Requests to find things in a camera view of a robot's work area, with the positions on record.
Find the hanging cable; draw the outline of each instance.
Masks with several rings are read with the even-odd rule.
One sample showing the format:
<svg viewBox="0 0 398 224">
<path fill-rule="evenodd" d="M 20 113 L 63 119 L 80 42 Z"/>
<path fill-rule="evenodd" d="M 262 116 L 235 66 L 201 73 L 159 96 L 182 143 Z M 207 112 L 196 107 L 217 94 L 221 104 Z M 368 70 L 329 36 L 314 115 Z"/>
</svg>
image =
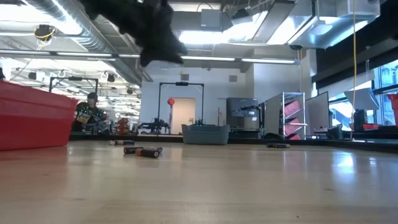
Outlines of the hanging cable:
<svg viewBox="0 0 398 224">
<path fill-rule="evenodd" d="M 354 98 L 353 98 L 353 111 L 351 115 L 351 134 L 349 135 L 349 140 L 353 140 L 353 131 L 354 131 L 354 112 L 355 112 L 355 91 L 356 91 L 356 72 L 357 72 L 357 66 L 356 66 L 356 29 L 355 29 L 355 24 L 356 24 L 356 0 L 354 0 L 354 9 L 353 9 L 353 17 L 354 17 Z"/>
<path fill-rule="evenodd" d="M 44 47 L 44 44 L 42 43 L 36 50 L 42 50 L 43 47 Z M 12 78 L 10 78 L 10 81 L 12 81 L 13 79 L 15 79 L 15 77 L 17 77 L 18 75 L 20 75 L 20 74 L 25 70 L 25 68 L 31 63 L 32 60 L 33 60 L 33 59 L 31 58 L 31 59 L 26 63 L 26 65 L 25 65 L 16 75 L 14 75 Z"/>
<path fill-rule="evenodd" d="M 200 7 L 203 3 L 205 3 L 206 5 L 208 5 L 211 9 L 213 9 L 213 6 L 211 6 L 211 5 L 208 4 L 207 2 L 201 2 L 201 3 L 199 3 L 199 6 L 197 7 L 197 12 L 199 11 L 199 7 Z"/>
</svg>

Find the teal plastic tub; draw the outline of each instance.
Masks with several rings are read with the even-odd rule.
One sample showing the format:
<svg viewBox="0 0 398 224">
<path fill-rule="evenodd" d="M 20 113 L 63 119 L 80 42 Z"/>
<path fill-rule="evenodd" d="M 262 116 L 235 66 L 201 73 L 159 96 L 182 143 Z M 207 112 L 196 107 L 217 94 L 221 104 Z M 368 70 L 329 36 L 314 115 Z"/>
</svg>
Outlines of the teal plastic tub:
<svg viewBox="0 0 398 224">
<path fill-rule="evenodd" d="M 226 145 L 229 125 L 194 126 L 182 124 L 182 137 L 185 144 Z"/>
</svg>

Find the doorway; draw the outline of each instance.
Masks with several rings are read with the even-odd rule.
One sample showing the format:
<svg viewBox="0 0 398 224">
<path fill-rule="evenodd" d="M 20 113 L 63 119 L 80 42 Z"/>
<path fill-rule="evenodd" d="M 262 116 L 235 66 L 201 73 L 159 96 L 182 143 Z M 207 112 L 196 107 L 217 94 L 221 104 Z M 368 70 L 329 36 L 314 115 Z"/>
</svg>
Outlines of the doorway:
<svg viewBox="0 0 398 224">
<path fill-rule="evenodd" d="M 196 99 L 174 98 L 172 134 L 182 133 L 181 124 L 191 125 L 195 122 Z"/>
</svg>

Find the metal duct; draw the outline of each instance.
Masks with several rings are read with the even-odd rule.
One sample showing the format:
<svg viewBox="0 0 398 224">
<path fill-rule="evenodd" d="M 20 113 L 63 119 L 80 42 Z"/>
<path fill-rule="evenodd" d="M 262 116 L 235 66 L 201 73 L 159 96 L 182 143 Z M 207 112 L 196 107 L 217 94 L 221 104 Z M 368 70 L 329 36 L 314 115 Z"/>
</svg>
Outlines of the metal duct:
<svg viewBox="0 0 398 224">
<path fill-rule="evenodd" d="M 74 22 L 81 27 L 80 35 L 88 38 L 76 38 L 78 44 L 89 52 L 115 53 L 113 46 L 102 36 L 91 21 L 86 17 L 83 6 L 75 0 L 24 0 L 40 12 L 52 16 L 58 20 L 61 26 L 69 26 L 69 22 Z M 121 59 L 108 62 L 120 75 L 130 83 L 141 84 L 142 78 Z"/>
</svg>

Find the man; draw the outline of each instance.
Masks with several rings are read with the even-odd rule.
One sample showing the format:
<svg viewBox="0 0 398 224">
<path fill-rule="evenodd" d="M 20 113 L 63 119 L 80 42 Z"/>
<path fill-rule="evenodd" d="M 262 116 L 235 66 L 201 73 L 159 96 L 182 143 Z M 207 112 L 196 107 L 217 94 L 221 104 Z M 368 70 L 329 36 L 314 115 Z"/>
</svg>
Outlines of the man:
<svg viewBox="0 0 398 224">
<path fill-rule="evenodd" d="M 2 72 L 2 64 L 0 62 L 0 82 L 1 81 L 6 81 L 6 76 L 4 75 L 4 73 Z"/>
<path fill-rule="evenodd" d="M 87 95 L 87 102 L 81 102 L 76 106 L 76 117 L 73 122 L 73 131 L 93 131 L 102 132 L 103 121 L 106 120 L 106 114 L 103 110 L 97 108 L 98 95 L 94 92 Z"/>
</svg>

